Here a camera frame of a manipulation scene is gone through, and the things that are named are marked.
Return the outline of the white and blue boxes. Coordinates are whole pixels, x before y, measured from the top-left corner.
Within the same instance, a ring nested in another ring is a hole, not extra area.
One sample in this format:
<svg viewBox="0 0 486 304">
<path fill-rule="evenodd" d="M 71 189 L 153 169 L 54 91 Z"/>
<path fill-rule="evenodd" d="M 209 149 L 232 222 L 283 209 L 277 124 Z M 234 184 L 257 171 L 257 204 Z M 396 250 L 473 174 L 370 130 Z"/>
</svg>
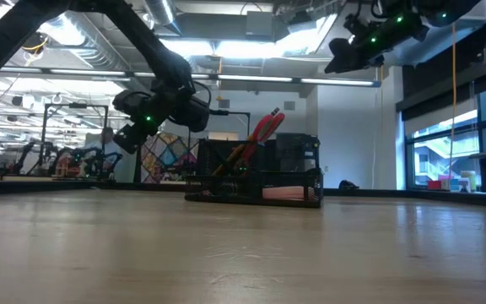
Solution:
<svg viewBox="0 0 486 304">
<path fill-rule="evenodd" d="M 439 174 L 440 189 L 456 193 L 475 193 L 478 188 L 478 175 L 476 171 L 461 171 L 449 174 Z"/>
</svg>

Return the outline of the black mesh desk organizer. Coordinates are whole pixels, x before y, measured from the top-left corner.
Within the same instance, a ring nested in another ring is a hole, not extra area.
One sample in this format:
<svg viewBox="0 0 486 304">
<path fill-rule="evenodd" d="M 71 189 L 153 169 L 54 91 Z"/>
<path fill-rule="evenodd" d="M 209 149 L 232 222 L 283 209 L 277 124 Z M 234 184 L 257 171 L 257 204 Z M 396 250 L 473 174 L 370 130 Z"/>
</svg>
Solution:
<svg viewBox="0 0 486 304">
<path fill-rule="evenodd" d="M 185 200 L 221 204 L 248 204 L 276 207 L 319 209 L 323 200 L 323 175 L 320 170 L 280 171 L 276 159 L 276 142 L 260 144 L 251 157 L 250 173 L 245 176 L 214 176 L 213 172 L 234 148 L 249 141 L 202 139 L 198 143 L 195 173 L 186 177 Z M 262 189 L 301 186 L 305 199 L 264 199 Z"/>
</svg>

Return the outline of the black cabinet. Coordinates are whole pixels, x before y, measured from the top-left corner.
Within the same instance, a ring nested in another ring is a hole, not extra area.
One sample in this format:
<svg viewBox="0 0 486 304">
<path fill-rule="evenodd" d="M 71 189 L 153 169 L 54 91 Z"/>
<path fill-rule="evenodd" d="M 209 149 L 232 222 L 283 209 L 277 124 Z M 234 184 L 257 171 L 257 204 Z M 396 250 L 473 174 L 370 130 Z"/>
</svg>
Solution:
<svg viewBox="0 0 486 304">
<path fill-rule="evenodd" d="M 278 133 L 276 159 L 280 171 L 306 172 L 318 169 L 320 144 L 316 135 Z"/>
</svg>

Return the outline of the red-handled scissors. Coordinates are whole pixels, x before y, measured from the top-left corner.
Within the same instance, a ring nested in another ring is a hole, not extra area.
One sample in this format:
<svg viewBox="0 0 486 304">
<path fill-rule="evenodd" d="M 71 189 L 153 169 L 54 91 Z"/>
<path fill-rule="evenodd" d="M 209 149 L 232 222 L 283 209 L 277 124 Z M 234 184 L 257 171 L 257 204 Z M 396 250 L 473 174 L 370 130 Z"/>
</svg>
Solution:
<svg viewBox="0 0 486 304">
<path fill-rule="evenodd" d="M 258 146 L 269 140 L 284 119 L 285 115 L 278 108 L 275 108 L 256 125 L 253 134 L 250 136 L 249 143 L 245 146 L 236 165 L 239 169 L 242 171 L 248 170 L 251 157 L 257 151 Z"/>
</svg>

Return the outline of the person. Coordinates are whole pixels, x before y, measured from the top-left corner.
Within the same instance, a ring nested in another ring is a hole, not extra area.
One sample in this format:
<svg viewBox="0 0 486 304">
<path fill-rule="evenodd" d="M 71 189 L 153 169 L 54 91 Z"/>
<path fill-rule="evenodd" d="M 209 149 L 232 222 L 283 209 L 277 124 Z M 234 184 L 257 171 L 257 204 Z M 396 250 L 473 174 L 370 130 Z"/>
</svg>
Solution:
<svg viewBox="0 0 486 304">
<path fill-rule="evenodd" d="M 111 127 L 103 128 L 100 137 L 87 143 L 84 149 L 96 148 L 104 150 L 103 172 L 107 173 L 112 180 L 117 180 L 118 166 L 122 159 L 122 150 L 114 141 L 114 131 Z"/>
</svg>

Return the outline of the colourful patchwork quilt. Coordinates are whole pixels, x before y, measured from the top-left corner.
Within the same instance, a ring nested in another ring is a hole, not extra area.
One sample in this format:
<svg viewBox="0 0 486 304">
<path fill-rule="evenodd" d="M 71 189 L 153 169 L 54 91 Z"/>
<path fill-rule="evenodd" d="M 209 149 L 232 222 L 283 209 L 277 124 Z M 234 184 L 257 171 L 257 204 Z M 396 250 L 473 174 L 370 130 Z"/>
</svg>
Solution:
<svg viewBox="0 0 486 304">
<path fill-rule="evenodd" d="M 157 133 L 149 137 L 140 152 L 141 183 L 183 182 L 194 172 L 198 139 Z"/>
</svg>

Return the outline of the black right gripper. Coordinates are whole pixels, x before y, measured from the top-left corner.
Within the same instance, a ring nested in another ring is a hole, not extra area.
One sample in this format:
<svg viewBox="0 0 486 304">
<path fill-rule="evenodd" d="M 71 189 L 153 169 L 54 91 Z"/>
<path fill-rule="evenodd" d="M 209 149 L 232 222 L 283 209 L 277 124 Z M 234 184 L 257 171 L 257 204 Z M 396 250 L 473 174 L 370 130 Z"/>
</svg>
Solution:
<svg viewBox="0 0 486 304">
<path fill-rule="evenodd" d="M 364 24 L 359 16 L 349 14 L 343 25 L 353 36 L 348 39 L 335 38 L 328 44 L 333 55 L 324 72 L 347 73 L 366 69 L 383 62 L 383 54 L 408 39 L 424 41 L 429 27 L 420 16 L 405 11 L 393 15 L 384 22 L 370 21 Z"/>
</svg>

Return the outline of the black aluminium table frame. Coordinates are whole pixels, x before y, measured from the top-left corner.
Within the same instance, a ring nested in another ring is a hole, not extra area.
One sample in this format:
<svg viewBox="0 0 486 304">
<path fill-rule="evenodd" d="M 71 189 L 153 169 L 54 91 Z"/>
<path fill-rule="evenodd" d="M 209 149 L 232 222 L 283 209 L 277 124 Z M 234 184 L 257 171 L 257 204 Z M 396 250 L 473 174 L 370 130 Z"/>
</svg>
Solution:
<svg viewBox="0 0 486 304">
<path fill-rule="evenodd" d="M 141 184 L 141 183 L 106 183 L 106 182 L 23 182 L 0 181 L 0 194 L 40 193 L 54 191 L 77 191 L 97 187 L 106 190 L 173 192 L 184 193 L 185 185 L 181 184 Z M 486 207 L 486 194 L 447 193 L 426 190 L 341 190 L 325 188 L 326 197 L 361 197 L 361 198 L 412 198 L 431 201 L 441 201 L 456 204 L 469 204 Z"/>
</svg>

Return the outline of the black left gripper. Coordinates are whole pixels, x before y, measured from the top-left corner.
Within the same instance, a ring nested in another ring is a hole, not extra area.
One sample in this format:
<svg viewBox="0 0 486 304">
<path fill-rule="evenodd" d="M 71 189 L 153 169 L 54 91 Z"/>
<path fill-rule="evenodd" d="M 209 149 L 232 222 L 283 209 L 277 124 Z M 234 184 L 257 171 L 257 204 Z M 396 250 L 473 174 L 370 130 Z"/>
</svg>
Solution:
<svg viewBox="0 0 486 304">
<path fill-rule="evenodd" d="M 196 93 L 187 79 L 181 85 L 160 83 L 152 91 L 124 90 L 112 102 L 117 111 L 127 114 L 132 125 L 125 125 L 114 135 L 114 142 L 128 154 L 134 154 L 149 135 L 155 135 L 176 106 Z"/>
</svg>

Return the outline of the pink sticky note pad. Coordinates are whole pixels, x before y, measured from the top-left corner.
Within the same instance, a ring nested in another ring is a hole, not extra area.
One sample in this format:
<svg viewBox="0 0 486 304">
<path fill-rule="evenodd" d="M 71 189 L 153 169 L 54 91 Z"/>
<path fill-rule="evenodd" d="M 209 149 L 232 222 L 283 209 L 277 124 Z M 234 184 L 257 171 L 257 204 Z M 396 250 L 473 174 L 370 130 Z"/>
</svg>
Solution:
<svg viewBox="0 0 486 304">
<path fill-rule="evenodd" d="M 305 189 L 301 186 L 268 187 L 262 189 L 264 199 L 274 200 L 299 200 L 305 199 Z"/>
</svg>

